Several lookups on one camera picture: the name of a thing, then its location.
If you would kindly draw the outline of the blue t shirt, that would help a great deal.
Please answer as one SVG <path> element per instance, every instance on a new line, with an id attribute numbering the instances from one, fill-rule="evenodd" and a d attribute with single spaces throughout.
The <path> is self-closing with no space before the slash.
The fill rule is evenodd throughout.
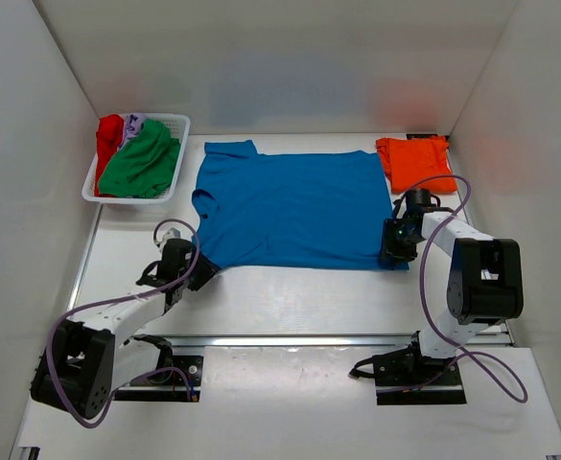
<path id="1" fill-rule="evenodd" d="M 407 269 L 382 262 L 392 206 L 376 153 L 263 154 L 250 141 L 204 146 L 192 203 L 214 265 Z"/>

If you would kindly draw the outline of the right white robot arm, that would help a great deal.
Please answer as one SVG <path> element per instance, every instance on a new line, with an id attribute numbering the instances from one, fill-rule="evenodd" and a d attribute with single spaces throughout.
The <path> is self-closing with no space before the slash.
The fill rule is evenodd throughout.
<path id="1" fill-rule="evenodd" d="M 418 351 L 403 360 L 404 375 L 419 384 L 436 374 L 437 360 L 454 357 L 477 334 L 518 318 L 524 308 L 519 244 L 478 231 L 442 207 L 427 189 L 407 191 L 395 200 L 383 227 L 379 265 L 396 268 L 413 262 L 420 243 L 425 244 L 419 265 L 422 300 L 425 255 L 436 246 L 450 257 L 451 265 L 447 309 L 433 319 L 424 308 L 428 326 L 415 335 Z"/>

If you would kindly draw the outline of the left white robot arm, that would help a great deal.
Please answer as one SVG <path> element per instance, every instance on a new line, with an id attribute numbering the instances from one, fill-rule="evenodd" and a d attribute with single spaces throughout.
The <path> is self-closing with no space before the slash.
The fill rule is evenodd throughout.
<path id="1" fill-rule="evenodd" d="M 197 291 L 219 267 L 190 241 L 170 238 L 161 257 L 137 280 L 142 291 L 126 301 L 96 303 L 91 314 L 61 318 L 50 331 L 35 369 L 31 398 L 70 413 L 81 425 L 97 426 L 116 392 L 132 382 L 182 383 L 195 391 L 187 369 L 175 365 L 173 345 L 146 326 L 168 313 L 186 290 Z"/>

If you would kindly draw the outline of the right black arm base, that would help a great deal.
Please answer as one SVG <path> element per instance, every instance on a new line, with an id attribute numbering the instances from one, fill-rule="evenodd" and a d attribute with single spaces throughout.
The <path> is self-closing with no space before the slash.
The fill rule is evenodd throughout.
<path id="1" fill-rule="evenodd" d="M 378 406 L 467 403 L 454 357 L 423 355 L 416 336 L 405 348 L 358 361 L 348 377 L 374 380 Z"/>

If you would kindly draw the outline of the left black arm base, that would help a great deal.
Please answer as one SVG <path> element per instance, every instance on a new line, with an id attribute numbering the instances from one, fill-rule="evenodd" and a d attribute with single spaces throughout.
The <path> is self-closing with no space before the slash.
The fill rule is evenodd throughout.
<path id="1" fill-rule="evenodd" d="M 116 371 L 130 381 L 116 390 L 120 402 L 198 403 L 203 377 L 203 355 L 182 353 L 167 338 L 136 335 L 120 349 Z"/>

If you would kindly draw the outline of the folded orange t shirt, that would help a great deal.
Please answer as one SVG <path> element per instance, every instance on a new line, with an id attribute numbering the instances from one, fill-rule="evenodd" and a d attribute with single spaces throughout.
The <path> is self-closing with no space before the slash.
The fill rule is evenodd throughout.
<path id="1" fill-rule="evenodd" d="M 391 192 L 396 195 L 428 177 L 451 174 L 448 148 L 449 143 L 444 136 L 407 140 L 383 137 L 376 141 Z"/>

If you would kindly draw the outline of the green t shirt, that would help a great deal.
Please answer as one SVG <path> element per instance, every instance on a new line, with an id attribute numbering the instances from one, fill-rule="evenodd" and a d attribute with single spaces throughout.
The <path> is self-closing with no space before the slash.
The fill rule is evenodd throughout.
<path id="1" fill-rule="evenodd" d="M 112 155 L 97 187 L 101 196 L 153 199 L 172 184 L 181 144 L 160 121 L 147 119 Z"/>

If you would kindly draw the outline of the white plastic basket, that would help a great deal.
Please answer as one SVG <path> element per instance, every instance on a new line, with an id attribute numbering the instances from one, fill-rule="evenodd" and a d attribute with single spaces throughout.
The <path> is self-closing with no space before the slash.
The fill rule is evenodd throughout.
<path id="1" fill-rule="evenodd" d="M 110 196 L 95 196 L 94 194 L 94 176 L 97 165 L 97 153 L 89 168 L 87 177 L 82 186 L 82 197 L 91 202 L 99 202 L 103 204 L 115 205 L 156 205 L 168 201 L 175 191 L 175 185 L 181 168 L 181 162 L 184 155 L 186 141 L 190 130 L 190 119 L 185 115 L 169 114 L 169 113 L 149 113 L 146 114 L 148 119 L 162 122 L 172 133 L 172 136 L 178 138 L 181 144 L 179 157 L 175 166 L 174 178 L 171 186 L 159 197 L 153 199 L 142 198 L 116 198 Z"/>

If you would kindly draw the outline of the lilac t shirt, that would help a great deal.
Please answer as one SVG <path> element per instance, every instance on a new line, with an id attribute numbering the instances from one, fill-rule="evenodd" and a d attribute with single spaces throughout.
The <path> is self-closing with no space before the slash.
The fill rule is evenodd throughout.
<path id="1" fill-rule="evenodd" d="M 123 117 L 123 137 L 119 149 L 139 135 L 147 119 L 144 113 L 130 113 Z"/>

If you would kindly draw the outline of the red t shirt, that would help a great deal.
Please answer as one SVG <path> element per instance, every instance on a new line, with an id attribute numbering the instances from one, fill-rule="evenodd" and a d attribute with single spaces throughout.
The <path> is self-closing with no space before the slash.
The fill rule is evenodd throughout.
<path id="1" fill-rule="evenodd" d="M 94 176 L 94 194 L 101 196 L 99 180 L 111 157 L 118 151 L 123 140 L 124 119 L 118 114 L 110 114 L 100 119 L 96 132 L 97 165 Z"/>

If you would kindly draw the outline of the black tag at back wall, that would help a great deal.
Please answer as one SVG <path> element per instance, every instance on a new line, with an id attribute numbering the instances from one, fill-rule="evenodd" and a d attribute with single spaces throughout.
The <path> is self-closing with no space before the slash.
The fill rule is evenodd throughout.
<path id="1" fill-rule="evenodd" d="M 407 140 L 412 139 L 430 139 L 432 137 L 438 136 L 437 133 L 407 133 L 406 138 Z"/>

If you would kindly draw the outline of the aluminium rail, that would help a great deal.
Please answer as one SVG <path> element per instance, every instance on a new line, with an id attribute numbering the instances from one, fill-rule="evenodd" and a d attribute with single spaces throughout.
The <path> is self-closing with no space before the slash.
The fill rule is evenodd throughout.
<path id="1" fill-rule="evenodd" d="M 160 219 L 100 208 L 74 304 L 138 291 L 136 279 L 159 256 L 152 229 Z M 247 266 L 185 292 L 146 331 L 184 346 L 391 346 L 425 325 L 415 266 L 404 272 Z"/>

